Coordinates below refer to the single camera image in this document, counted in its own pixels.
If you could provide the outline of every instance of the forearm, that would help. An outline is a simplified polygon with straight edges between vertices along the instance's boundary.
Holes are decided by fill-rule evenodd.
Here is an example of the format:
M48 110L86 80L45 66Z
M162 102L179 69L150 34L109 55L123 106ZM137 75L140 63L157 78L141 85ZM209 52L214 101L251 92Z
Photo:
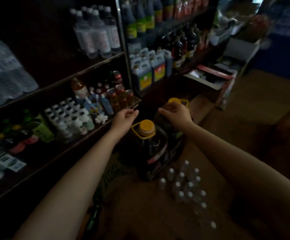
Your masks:
M105 134L50 190L15 239L75 239L116 142Z
M189 123L184 133L215 168L252 202L290 223L290 180L267 164Z

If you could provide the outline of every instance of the brown floor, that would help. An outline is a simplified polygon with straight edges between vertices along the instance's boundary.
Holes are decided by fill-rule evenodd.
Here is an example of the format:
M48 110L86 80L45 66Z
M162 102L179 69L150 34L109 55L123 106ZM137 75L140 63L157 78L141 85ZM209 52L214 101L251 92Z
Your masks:
M240 80L233 93L234 97L225 111L212 109L200 125L229 143L257 155L269 127L290 110L290 80L252 71ZM211 107L206 100L200 103L195 104L193 109L196 122L201 121L209 111L205 108ZM120 179L119 184L116 183L119 186L107 197L98 235L105 236L104 239L139 240L254 239L228 214L235 196L234 189L191 142L186 144L178 162L185 159L201 170L202 188L207 192L209 209L206 220L215 221L217 231L211 231L205 222L200 227L191 206L174 202L170 186L161 192L156 180L144 182L127 176Z

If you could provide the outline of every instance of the right hand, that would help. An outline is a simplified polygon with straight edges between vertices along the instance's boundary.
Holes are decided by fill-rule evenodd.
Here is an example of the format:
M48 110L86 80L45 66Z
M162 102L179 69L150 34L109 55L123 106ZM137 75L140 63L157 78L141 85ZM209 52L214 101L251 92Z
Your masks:
M166 109L159 108L158 112L165 116L177 129L184 131L188 124L193 123L189 109L183 104L172 102L167 103L164 107Z

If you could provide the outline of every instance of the hand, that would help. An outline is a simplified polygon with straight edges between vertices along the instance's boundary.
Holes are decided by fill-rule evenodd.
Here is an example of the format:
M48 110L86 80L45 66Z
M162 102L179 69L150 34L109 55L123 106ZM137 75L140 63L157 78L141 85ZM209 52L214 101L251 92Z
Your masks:
M193 123L189 109L183 104L167 103L164 108L159 108L158 112L165 116L177 129L184 131L188 124Z
M109 133L112 133L117 142L129 131L138 113L138 110L123 109L115 115Z

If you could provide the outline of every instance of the yellow handle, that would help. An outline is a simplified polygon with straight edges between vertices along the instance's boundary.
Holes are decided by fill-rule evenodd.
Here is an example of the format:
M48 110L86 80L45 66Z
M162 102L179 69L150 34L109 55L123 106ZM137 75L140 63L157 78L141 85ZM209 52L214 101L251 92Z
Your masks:
M140 124L140 123L141 123L141 122L138 122L138 123L136 123L136 124L134 124L134 125L131 126L132 131L133 131L133 132L135 133L135 135L137 135L140 139L142 139L142 140L146 140L146 139L151 138L151 137L153 137L153 136L156 135L156 131L154 131L153 134L151 134L151 135L149 135L149 136L141 137L141 136L136 132L136 130L134 129L134 127L135 127L136 125Z
M188 104L189 104L188 100L185 100L185 99L180 99L180 101L186 102L186 105L185 105L185 107L186 107L186 108L188 108Z

